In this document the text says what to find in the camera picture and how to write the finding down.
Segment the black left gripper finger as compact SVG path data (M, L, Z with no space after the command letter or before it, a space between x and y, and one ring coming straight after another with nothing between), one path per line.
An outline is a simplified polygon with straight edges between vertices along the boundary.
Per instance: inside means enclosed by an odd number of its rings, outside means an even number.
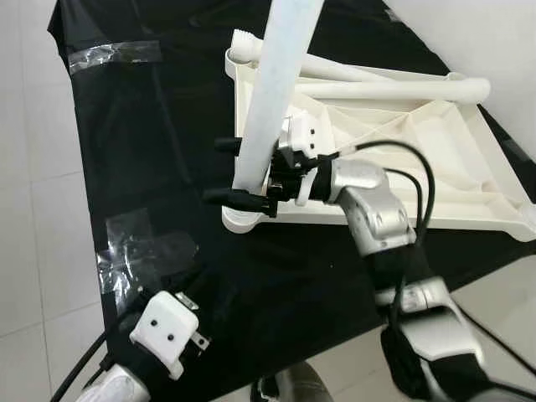
M142 295L187 290L204 271L204 263L150 263L142 267Z

